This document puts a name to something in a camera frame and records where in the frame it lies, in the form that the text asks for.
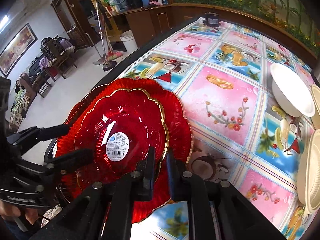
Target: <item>printed tablecloth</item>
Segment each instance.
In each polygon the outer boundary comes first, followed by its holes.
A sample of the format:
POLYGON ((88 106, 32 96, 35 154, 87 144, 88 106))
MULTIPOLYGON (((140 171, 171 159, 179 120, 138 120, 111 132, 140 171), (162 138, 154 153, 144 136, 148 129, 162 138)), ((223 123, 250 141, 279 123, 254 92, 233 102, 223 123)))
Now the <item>printed tablecloth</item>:
MULTIPOLYGON (((188 169, 210 181, 229 180, 287 239, 299 239, 314 215, 303 216, 297 171, 315 129, 309 118, 293 118, 279 107, 270 64, 286 65, 309 89, 311 69, 253 30, 227 22, 211 28, 202 20, 158 44, 119 77, 153 78, 180 97, 195 136, 188 169), (164 67, 153 68, 157 62, 164 67), (290 126, 285 140, 279 137, 281 121, 290 126)), ((187 203, 169 202, 134 224, 132 239, 188 239, 187 203)))

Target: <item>purple cloth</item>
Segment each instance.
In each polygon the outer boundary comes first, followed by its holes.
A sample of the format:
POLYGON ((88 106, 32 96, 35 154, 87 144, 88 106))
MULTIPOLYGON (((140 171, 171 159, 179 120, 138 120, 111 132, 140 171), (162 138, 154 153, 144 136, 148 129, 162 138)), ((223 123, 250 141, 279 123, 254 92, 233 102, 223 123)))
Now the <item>purple cloth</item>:
MULTIPOLYGON (((61 40, 61 41, 59 41, 59 42, 60 42, 61 46, 62 46, 64 49, 73 46, 69 41, 67 41, 67 40, 65 40, 65 39, 63 39, 63 40, 61 40)), ((44 68, 47 68, 47 67, 48 67, 48 59, 47 59, 47 57, 43 57, 43 58, 40 60, 39 66, 40 66, 40 69, 41 69, 41 70, 43 70, 44 68)))

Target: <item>chair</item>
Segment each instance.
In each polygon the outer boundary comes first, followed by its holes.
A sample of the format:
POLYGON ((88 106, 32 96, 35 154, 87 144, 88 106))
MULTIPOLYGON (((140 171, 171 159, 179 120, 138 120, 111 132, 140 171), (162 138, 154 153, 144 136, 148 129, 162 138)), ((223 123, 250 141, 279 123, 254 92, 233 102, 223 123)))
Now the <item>chair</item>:
POLYGON ((44 98, 41 88, 43 87, 44 84, 46 84, 49 87, 52 87, 50 83, 45 79, 46 73, 42 71, 39 73, 33 81, 29 78, 27 73, 22 73, 20 75, 20 85, 22 85, 25 89, 26 92, 30 94, 30 103, 31 100, 33 100, 36 97, 36 94, 38 93, 41 95, 42 98, 44 98))
POLYGON ((47 47, 52 54, 55 56, 54 59, 49 59, 48 61, 51 64, 52 67, 54 67, 59 74, 66 79, 66 77, 64 76, 64 74, 67 72, 68 70, 68 66, 66 65, 66 61, 67 60, 71 60, 72 65, 77 67, 77 65, 75 64, 75 59, 73 57, 71 57, 70 53, 68 53, 58 42, 59 46, 61 47, 61 49, 63 50, 61 53, 59 53, 58 49, 55 47, 55 44, 53 43, 54 39, 51 39, 50 41, 47 42, 47 44, 45 45, 45 47, 47 47))

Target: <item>wall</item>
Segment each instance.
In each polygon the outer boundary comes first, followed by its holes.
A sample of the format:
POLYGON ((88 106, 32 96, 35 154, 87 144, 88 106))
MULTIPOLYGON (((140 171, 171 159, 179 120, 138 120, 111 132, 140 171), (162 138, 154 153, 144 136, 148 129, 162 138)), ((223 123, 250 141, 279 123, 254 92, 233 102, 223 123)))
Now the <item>wall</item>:
POLYGON ((29 17, 23 18, 21 22, 15 26, 8 35, 4 38, 3 43, 0 45, 0 51, 2 51, 11 39, 17 34, 17 32, 26 24, 29 23, 33 32, 37 36, 38 40, 29 47, 25 54, 19 59, 16 65, 11 70, 8 75, 8 79, 11 80, 10 95, 8 102, 8 110, 6 112, 6 119, 10 118, 10 109, 14 102, 14 86, 15 81, 20 78, 22 72, 28 72, 27 68, 29 64, 38 56, 41 46, 41 40, 48 36, 55 37, 57 34, 63 37, 68 38, 68 35, 65 33, 57 15, 55 14, 53 8, 47 4, 42 6, 40 9, 36 10, 29 17))

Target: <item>white bowl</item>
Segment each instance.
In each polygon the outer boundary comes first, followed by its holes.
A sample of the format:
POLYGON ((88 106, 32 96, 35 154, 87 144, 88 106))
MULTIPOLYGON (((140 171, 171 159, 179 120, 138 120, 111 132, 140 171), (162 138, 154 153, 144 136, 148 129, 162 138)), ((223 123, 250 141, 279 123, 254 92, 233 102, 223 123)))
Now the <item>white bowl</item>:
POLYGON ((320 128, 320 88, 316 85, 311 86, 311 95, 316 105, 316 113, 311 120, 316 129, 320 128))
POLYGON ((309 89, 290 68, 279 63, 270 65, 272 92, 281 108, 293 117, 315 115, 315 104, 309 89))
POLYGON ((300 158, 297 191, 306 213, 320 207, 320 129, 313 133, 300 158))

